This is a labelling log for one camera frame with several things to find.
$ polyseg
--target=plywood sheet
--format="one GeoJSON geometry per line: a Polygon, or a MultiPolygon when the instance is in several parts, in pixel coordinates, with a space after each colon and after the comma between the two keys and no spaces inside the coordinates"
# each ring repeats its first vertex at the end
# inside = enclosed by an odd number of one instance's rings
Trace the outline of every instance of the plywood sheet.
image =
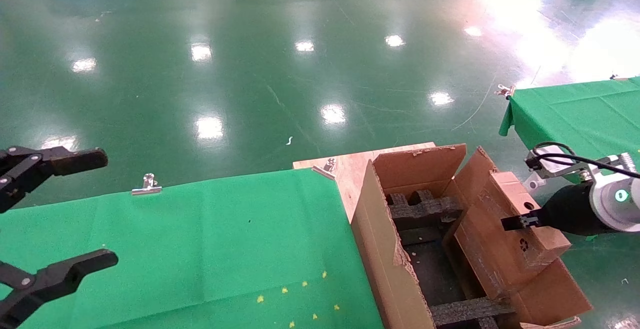
{"type": "Polygon", "coordinates": [[[435,147],[433,142],[424,142],[422,144],[389,147],[387,149],[362,151],[361,153],[329,156],[327,158],[300,160],[293,163],[293,168],[311,168],[314,165],[322,168],[329,158],[335,158],[336,168],[333,174],[335,175],[335,181],[338,184],[338,190],[342,197],[344,210],[347,212],[349,222],[351,222],[354,217],[356,204],[358,204],[358,198],[361,194],[364,172],[369,161],[375,160],[375,158],[382,153],[419,151],[420,149],[433,147],[435,147]]]}

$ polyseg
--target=cardboard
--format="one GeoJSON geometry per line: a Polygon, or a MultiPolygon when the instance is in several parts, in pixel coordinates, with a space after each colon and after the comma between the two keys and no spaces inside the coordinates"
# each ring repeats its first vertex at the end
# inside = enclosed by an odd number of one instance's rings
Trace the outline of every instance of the cardboard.
{"type": "Polygon", "coordinates": [[[465,156],[466,145],[457,144],[381,154],[366,165],[351,226],[384,326],[435,327],[386,201],[388,194],[416,190],[457,197],[463,212],[443,242],[459,244],[468,261],[460,272],[473,272],[487,296],[509,302],[519,322],[546,326],[589,311],[559,259],[569,241],[553,228],[504,231],[501,218],[526,210],[524,203],[539,206],[480,147],[456,174],[465,156]]]}

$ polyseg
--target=green cloth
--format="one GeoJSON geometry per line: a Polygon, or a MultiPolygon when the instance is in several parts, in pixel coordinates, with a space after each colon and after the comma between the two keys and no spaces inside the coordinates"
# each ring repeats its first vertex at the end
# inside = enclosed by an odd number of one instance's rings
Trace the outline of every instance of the green cloth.
{"type": "Polygon", "coordinates": [[[119,264],[21,329],[382,329],[336,183],[310,169],[0,215],[0,258],[32,273],[103,247],[119,264]]]}
{"type": "Polygon", "coordinates": [[[599,159],[628,152],[640,164],[640,76],[516,90],[500,126],[526,147],[546,141],[599,159]]]}

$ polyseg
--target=metal binder clip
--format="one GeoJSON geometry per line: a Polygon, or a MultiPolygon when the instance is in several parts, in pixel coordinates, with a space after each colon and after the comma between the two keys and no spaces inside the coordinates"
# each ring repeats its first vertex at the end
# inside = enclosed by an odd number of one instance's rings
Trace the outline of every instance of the metal binder clip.
{"type": "Polygon", "coordinates": [[[142,182],[142,188],[135,188],[131,190],[131,195],[143,195],[143,194],[154,194],[162,192],[162,187],[157,186],[158,182],[154,179],[156,176],[153,172],[148,172],[144,174],[142,178],[144,181],[142,182]]]}
{"type": "Polygon", "coordinates": [[[332,181],[334,181],[336,179],[336,176],[334,175],[334,170],[336,170],[336,158],[329,158],[329,160],[326,161],[324,167],[313,165],[313,167],[311,167],[311,170],[316,173],[322,174],[322,176],[327,179],[331,179],[332,181]]]}

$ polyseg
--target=floor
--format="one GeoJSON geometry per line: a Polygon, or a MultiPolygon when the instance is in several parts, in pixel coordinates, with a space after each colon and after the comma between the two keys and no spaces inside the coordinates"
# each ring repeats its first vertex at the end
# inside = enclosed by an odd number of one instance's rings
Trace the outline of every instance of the floor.
{"type": "MultiPolygon", "coordinates": [[[[637,75],[638,3],[0,0],[0,148],[109,155],[22,206],[422,142],[481,145],[524,179],[498,84],[637,75]]],[[[638,237],[572,240],[582,327],[637,327],[638,237]]]]}

